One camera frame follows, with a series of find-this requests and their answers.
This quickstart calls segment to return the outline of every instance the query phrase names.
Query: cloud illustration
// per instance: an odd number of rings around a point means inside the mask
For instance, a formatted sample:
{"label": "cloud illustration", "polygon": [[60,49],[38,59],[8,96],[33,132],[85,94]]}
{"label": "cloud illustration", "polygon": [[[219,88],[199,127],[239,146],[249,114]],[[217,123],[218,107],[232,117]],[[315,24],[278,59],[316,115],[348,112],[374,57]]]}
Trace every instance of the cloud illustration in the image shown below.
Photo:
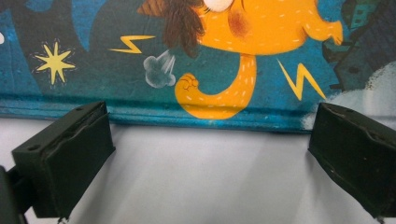
{"label": "cloud illustration", "polygon": [[175,60],[175,55],[170,54],[168,50],[158,58],[149,56],[143,62],[147,83],[157,89],[175,85],[176,78],[172,74]]}
{"label": "cloud illustration", "polygon": [[[364,90],[342,92],[329,97],[326,103],[351,108],[396,129],[396,62],[378,69]],[[312,130],[315,116],[313,112],[302,119],[305,130]]]}

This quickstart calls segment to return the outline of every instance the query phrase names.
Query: lightning bolt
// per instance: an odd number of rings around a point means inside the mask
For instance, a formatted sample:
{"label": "lightning bolt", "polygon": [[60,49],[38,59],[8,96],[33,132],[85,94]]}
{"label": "lightning bolt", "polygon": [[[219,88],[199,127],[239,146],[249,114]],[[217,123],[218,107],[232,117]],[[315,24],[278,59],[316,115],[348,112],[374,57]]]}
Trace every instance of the lightning bolt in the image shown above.
{"label": "lightning bolt", "polygon": [[293,90],[294,94],[297,96],[297,98],[301,101],[303,98],[303,88],[304,88],[304,78],[308,80],[308,82],[311,84],[311,86],[317,91],[317,93],[323,98],[326,99],[326,96],[324,95],[323,91],[320,89],[320,86],[318,83],[314,80],[312,77],[311,73],[309,73],[308,69],[302,64],[299,63],[297,67],[297,80],[296,84],[291,80],[288,72],[286,71],[285,67],[280,61],[277,61],[280,65],[280,68],[282,69],[283,74],[285,75],[286,79],[289,82],[289,85],[291,89]]}
{"label": "lightning bolt", "polygon": [[153,35],[124,35],[120,39],[128,49],[110,49],[122,53],[142,53],[142,51],[132,42],[133,40],[143,40],[154,38]]}

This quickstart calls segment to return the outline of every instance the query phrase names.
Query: yellow star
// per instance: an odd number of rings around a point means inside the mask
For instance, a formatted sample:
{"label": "yellow star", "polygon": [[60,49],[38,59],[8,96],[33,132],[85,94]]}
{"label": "yellow star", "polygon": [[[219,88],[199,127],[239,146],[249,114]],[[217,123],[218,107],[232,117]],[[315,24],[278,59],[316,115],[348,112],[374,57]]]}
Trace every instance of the yellow star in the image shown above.
{"label": "yellow star", "polygon": [[43,70],[49,68],[49,70],[50,70],[50,84],[52,84],[52,85],[55,83],[56,74],[59,75],[62,82],[65,82],[64,69],[65,68],[75,68],[75,66],[73,64],[63,62],[63,59],[65,59],[71,53],[71,50],[68,50],[64,53],[59,54],[58,42],[56,42],[56,41],[55,41],[55,47],[54,47],[53,53],[50,51],[50,49],[47,45],[44,45],[44,50],[47,52],[48,57],[41,57],[41,56],[37,56],[37,55],[35,56],[36,58],[45,62],[43,65],[41,65],[39,68],[37,68],[37,71],[43,71]]}

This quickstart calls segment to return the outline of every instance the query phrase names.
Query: white surface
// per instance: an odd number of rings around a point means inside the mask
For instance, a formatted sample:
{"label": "white surface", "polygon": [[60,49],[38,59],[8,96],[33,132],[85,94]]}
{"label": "white surface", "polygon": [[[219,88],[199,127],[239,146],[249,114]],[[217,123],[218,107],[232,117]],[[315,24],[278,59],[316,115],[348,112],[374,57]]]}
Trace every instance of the white surface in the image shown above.
{"label": "white surface", "polygon": [[[0,164],[11,168],[10,151],[49,124],[0,119]],[[377,223],[307,152],[309,135],[111,128],[117,152],[71,224]],[[26,216],[30,224],[57,222]]]}

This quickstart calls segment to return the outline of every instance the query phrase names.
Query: brown hair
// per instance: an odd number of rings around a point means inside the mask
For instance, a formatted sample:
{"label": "brown hair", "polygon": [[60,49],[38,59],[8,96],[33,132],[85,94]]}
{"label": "brown hair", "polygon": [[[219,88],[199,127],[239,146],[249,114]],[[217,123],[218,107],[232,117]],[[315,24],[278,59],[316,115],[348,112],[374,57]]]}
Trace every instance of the brown hair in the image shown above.
{"label": "brown hair", "polygon": [[164,0],[165,28],[163,43],[168,48],[181,45],[190,57],[196,56],[197,36],[204,34],[204,27],[193,7],[201,7],[202,0]]}

